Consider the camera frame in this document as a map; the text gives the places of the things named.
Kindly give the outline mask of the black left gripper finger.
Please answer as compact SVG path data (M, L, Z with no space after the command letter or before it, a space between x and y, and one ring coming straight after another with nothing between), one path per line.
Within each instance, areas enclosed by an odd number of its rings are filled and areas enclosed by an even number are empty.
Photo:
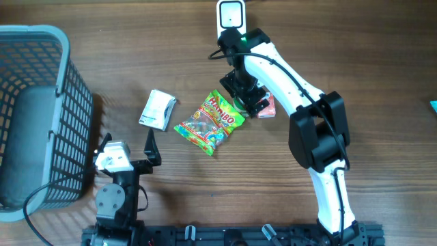
M156 145L154 131L152 128L150 128L148 131L147 140L143 152L147 156L147 159L152 164L152 166L160 166L162 164L162 158Z
M104 152L104 147L106 146L106 144L112 140L112 135L110 133L107 133L103 140L102 143L98 146L97 149L94 150L94 154L100 154L102 152Z

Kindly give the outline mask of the green lid jar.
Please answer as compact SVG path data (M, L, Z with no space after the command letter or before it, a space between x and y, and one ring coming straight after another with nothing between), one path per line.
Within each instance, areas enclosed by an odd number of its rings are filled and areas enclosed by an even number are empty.
M247 115L247 110L243 107L242 103L240 102L240 100L238 98L234 98L233 99L233 104L234 104L234 108L240 113L240 114L245 114Z

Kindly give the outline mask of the pink tissue pack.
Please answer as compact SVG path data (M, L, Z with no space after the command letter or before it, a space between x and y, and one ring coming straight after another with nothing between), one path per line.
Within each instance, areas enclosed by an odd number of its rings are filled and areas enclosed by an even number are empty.
M274 96L267 92L266 95L260 100L263 101L266 99L269 102L267 107L264 107L260 112L257 113L257 118L273 118L276 116L276 107L274 104Z

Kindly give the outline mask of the white blue paper box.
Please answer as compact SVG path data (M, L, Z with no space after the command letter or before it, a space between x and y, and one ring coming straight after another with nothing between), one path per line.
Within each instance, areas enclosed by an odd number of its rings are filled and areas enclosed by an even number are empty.
M153 89L139 118L139 124L166 131L177 98Z

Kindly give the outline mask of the Haribo gummy worms bag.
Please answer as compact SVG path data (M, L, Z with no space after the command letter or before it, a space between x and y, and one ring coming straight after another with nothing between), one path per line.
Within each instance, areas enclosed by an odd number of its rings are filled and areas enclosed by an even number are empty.
M245 118L217 91L209 93L192 116L173 127L185 139L212 156Z

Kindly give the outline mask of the teal wet wipes pack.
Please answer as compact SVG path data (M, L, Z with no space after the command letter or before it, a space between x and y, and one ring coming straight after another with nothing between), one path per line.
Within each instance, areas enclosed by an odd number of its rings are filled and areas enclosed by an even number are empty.
M435 112L437 112L437 101L436 101L436 100L431 101L431 102L430 102L430 105L431 105L432 109L433 109Z

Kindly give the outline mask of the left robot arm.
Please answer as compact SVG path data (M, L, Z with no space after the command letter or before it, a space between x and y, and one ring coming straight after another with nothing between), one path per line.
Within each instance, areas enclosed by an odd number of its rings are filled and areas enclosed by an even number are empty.
M152 174L153 167L162 163L154 131L147 134L143 150L146 159L131 161L130 149L125 141L112 139L106 134L94 151L93 164L112 178L112 183L98 190L95 196L96 224L83 230L82 245L140 245L144 222L137 214L139 192L145 189L139 184L144 174Z

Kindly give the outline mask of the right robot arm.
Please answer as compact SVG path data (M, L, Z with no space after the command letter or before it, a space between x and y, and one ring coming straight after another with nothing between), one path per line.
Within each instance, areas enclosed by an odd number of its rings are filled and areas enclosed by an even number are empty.
M210 59L226 59L233 70L220 80L251 116L269 103L270 92L290 117L288 145L310 173L318 201L318 223L333 245L345 245L355 216L350 209L344 174L350 168L346 148L350 134L344 100L306 82L279 55L261 30L242 34L235 27L218 36L219 50Z

